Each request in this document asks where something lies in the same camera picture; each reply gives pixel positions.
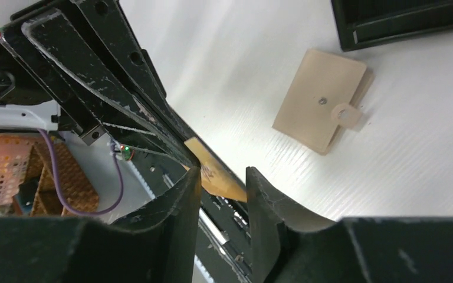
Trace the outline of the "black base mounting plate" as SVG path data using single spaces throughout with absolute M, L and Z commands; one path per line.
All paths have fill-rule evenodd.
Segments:
M 174 160 L 137 151 L 132 164 L 154 196 L 164 194 L 185 173 Z M 246 206 L 201 192 L 196 266 L 208 282 L 252 282 Z

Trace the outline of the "orange woven basket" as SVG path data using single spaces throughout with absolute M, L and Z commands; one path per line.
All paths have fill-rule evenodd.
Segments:
M 54 145 L 60 188 L 67 202 L 95 212 L 99 195 L 64 143 Z M 54 162 L 41 137 L 0 134 L 0 206 L 16 205 L 31 193 L 31 215 L 69 215 L 55 191 Z

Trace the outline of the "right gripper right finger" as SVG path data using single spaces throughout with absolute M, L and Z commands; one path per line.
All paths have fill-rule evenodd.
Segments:
M 335 224 L 272 185 L 256 168 L 246 169 L 254 282 L 282 282 L 303 269 L 307 237 Z

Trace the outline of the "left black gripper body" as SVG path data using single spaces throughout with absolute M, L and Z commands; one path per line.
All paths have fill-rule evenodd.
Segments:
M 62 95 L 50 122 L 57 124 L 59 131 L 76 132 L 87 145 L 91 145 L 105 131 L 88 112 L 81 111 L 78 99 L 68 93 Z M 54 101 L 50 94 L 0 43 L 0 106 L 37 106 L 50 101 Z

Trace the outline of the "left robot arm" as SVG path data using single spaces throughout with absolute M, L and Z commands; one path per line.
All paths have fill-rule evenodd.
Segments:
M 199 164 L 119 1 L 0 1 L 0 128 L 106 133 Z

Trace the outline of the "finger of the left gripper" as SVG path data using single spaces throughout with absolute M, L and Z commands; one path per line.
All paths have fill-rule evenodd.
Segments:
M 1 27 L 1 44 L 76 123 L 118 143 L 199 166 L 192 130 L 166 101 L 118 1 L 40 1 Z

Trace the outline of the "black plastic tray box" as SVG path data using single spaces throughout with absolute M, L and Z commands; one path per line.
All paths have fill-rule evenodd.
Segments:
M 453 1 L 331 1 L 342 51 L 453 29 Z

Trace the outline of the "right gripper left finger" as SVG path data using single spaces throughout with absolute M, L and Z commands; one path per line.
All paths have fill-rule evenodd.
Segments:
M 113 225 L 124 230 L 120 250 L 126 282 L 191 282 L 201 173 L 189 169 L 175 185 Z

